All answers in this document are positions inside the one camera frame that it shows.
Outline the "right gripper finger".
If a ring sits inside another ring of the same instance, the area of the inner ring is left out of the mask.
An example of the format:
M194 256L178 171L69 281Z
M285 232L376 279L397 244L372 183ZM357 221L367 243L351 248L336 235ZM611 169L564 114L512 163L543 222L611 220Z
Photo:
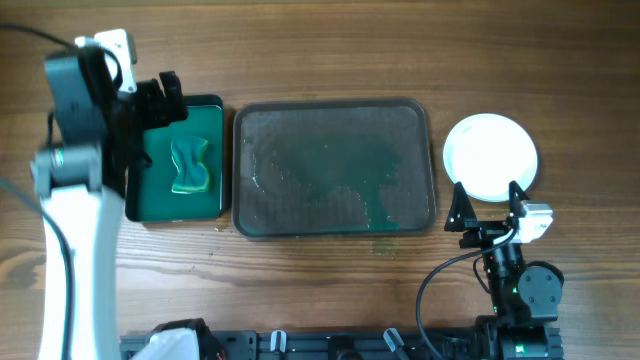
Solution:
M465 232L478 228L478 220L461 182L454 185L452 203L444 225L447 232Z
M508 224L512 228L519 225L519 219L524 217L523 202L529 200L529 196L516 181L509 183L509 217Z

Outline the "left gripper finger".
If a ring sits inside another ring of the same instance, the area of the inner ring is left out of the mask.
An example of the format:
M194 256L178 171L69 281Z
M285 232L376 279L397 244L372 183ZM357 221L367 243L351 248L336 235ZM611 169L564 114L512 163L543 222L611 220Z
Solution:
M141 117L143 129L156 129L167 126L164 110L165 96L156 79L137 84L136 110Z
M160 80L165 94L161 110L163 122L185 120L188 117L188 109L179 77L174 71L167 71L160 73Z

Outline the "green yellow sponge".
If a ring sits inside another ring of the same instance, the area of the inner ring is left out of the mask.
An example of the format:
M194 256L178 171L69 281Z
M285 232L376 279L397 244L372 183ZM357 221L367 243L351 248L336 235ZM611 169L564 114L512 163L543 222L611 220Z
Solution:
M172 192L195 194L207 192L210 188L210 173L203 163L209 142L192 135L174 136L171 141L171 156L177 175L172 184Z

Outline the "white plate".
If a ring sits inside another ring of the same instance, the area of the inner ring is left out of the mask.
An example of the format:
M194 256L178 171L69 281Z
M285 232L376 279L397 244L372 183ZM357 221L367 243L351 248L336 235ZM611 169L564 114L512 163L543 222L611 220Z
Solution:
M512 119L495 113L464 118L449 132L443 165L452 182L485 202L508 200L512 181L524 190L537 175L539 158L528 132Z

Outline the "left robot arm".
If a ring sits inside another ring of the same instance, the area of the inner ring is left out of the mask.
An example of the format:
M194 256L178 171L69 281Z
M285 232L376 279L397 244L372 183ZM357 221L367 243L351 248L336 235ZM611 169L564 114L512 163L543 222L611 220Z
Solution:
M178 76L162 72L124 91L114 54L71 47L44 64L54 99L48 124L62 141L31 162L37 210L45 222L41 359L118 359L115 255L128 170L148 167L148 129L187 116Z

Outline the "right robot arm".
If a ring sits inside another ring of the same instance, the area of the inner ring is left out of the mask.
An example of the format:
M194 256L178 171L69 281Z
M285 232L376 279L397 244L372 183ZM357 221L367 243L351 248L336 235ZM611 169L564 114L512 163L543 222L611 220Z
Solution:
M508 186L509 213L502 221L480 221L462 183L454 186L444 229L461 232L462 249L479 249L492 316L480 316L466 353L471 359L562 359L558 319L564 275L545 261L527 262L522 247L539 238L553 210L532 201L515 182Z

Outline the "black tray with green water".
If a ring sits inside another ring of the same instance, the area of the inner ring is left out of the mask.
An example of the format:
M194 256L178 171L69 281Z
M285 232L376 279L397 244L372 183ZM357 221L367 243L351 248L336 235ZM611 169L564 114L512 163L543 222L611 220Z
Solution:
M192 95L185 101L186 119L143 133L151 164L128 174L125 215L130 221L205 220L223 211L223 102L216 95Z

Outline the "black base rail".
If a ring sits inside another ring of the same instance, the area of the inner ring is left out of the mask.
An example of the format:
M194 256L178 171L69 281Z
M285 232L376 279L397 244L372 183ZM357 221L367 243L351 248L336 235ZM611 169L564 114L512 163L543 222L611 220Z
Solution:
M257 333L214 331L222 347L221 359L431 359L430 349L418 333ZM520 329L513 335L481 339L472 328L453 328L431 336L445 359L551 359L565 358L560 332Z

